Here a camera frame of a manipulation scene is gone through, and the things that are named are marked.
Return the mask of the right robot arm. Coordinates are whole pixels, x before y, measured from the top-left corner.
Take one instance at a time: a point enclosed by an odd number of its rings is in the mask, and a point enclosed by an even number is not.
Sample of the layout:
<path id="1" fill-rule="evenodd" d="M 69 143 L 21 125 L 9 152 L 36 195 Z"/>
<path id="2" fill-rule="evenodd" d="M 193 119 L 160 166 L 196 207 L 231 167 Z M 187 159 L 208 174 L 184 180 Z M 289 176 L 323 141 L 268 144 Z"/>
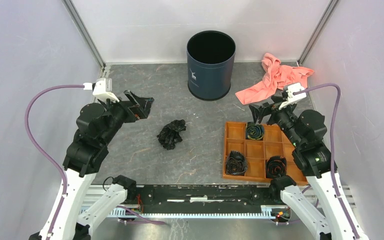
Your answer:
<path id="1" fill-rule="evenodd" d="M 323 142 L 327 133 L 325 116 L 313 109 L 296 116 L 295 107 L 295 104 L 282 106 L 281 97 L 276 97 L 272 104 L 249 105 L 255 123 L 269 116 L 267 124 L 276 124 L 293 145 L 293 161 L 312 187 L 322 211 L 303 195 L 288 175 L 271 180 L 269 199 L 290 207 L 316 240 L 367 240 L 343 196 L 334 155 Z"/>

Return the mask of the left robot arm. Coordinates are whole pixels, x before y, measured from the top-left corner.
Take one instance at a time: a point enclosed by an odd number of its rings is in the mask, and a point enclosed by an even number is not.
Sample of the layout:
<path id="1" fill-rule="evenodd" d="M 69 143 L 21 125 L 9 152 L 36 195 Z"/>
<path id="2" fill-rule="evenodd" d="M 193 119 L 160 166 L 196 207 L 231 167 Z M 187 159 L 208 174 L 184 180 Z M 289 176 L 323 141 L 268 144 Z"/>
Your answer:
<path id="1" fill-rule="evenodd" d="M 119 204 L 136 200 L 136 182 L 120 175 L 97 201 L 81 212 L 87 191 L 109 153 L 110 142 L 123 124 L 147 119 L 155 101 L 130 90 L 124 94 L 127 100 L 108 93 L 103 100 L 89 103 L 80 110 L 77 130 L 62 165 L 52 162 L 62 180 L 51 213 L 43 228 L 29 239 L 90 240 Z"/>

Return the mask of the black trash bag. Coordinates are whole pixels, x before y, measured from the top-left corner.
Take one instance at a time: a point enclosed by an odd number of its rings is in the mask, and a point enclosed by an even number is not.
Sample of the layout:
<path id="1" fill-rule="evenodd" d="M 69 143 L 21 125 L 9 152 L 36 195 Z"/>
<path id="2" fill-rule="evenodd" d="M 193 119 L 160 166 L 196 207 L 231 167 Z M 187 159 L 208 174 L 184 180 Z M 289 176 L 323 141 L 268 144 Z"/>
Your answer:
<path id="1" fill-rule="evenodd" d="M 173 120 L 162 128 L 156 136 L 157 140 L 164 149 L 173 150 L 177 143 L 183 141 L 180 132 L 185 131 L 186 128 L 186 121 L 184 119 Z"/>

